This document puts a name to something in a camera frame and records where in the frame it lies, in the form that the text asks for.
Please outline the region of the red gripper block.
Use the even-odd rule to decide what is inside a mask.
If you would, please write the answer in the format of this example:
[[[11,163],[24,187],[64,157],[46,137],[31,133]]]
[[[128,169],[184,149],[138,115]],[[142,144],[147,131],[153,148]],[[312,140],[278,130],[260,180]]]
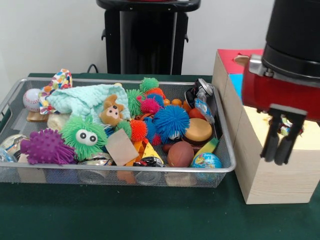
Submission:
[[[271,104],[277,104],[307,112],[306,116],[297,113],[288,113],[285,116],[292,125],[288,135],[279,144],[278,130],[281,126],[282,114],[276,108],[268,111],[271,124],[260,153],[260,157],[266,162],[274,161],[277,165],[286,165],[305,118],[309,121],[320,121],[320,89],[318,87],[259,76],[249,71],[249,65],[245,66],[243,72],[241,99],[244,105],[264,111],[268,111]]]

